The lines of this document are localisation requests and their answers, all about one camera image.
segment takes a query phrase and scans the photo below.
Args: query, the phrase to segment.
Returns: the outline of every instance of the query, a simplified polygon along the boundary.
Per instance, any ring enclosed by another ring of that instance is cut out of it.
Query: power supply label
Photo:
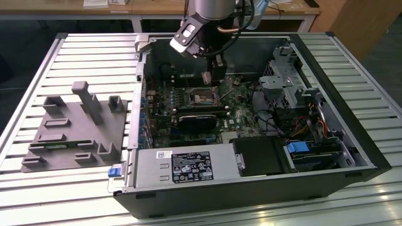
[[[210,152],[172,155],[173,181],[178,183],[214,180]]]

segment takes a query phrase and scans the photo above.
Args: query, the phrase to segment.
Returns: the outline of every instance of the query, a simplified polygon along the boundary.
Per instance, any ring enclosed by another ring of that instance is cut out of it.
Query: floor
[[[158,32],[154,23],[145,24]],[[0,80],[7,76],[2,57],[14,71],[14,76],[0,83],[0,132],[9,123],[25,90],[35,76],[38,67],[59,32],[133,32],[130,21],[50,21],[47,28],[38,21],[0,21]],[[379,42],[364,66],[402,105],[402,16],[396,20],[389,32]]]

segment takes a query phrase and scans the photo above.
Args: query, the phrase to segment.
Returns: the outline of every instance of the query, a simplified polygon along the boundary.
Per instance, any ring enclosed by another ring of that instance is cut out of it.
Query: metal table surface
[[[70,34],[55,40],[0,137],[0,225],[402,223],[402,110],[336,37],[324,33],[305,33],[301,37],[393,165],[392,171],[327,198],[144,220],[130,215],[108,191],[110,167],[21,173],[22,159],[45,115],[46,96],[62,95],[66,102],[79,101],[70,85],[86,80],[99,100],[110,95],[129,101],[133,98],[137,34]]]

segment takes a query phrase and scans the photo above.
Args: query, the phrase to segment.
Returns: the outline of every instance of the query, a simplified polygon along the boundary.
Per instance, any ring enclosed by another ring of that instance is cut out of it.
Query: blue tab
[[[117,177],[122,176],[122,168],[110,168],[108,175],[110,178],[117,178]]]
[[[293,152],[309,152],[309,146],[308,143],[301,141],[301,142],[292,142],[288,146],[288,150],[290,153]]]

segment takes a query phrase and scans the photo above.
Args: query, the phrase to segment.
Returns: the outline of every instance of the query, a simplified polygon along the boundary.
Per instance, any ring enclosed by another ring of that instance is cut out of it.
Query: sticker
[[[173,152],[173,151],[157,152],[157,158],[158,158],[158,159],[168,159],[168,158],[172,158],[172,152]]]
[[[177,184],[214,180],[210,152],[173,154],[172,165]]]
[[[129,11],[112,11],[112,13],[129,13]]]

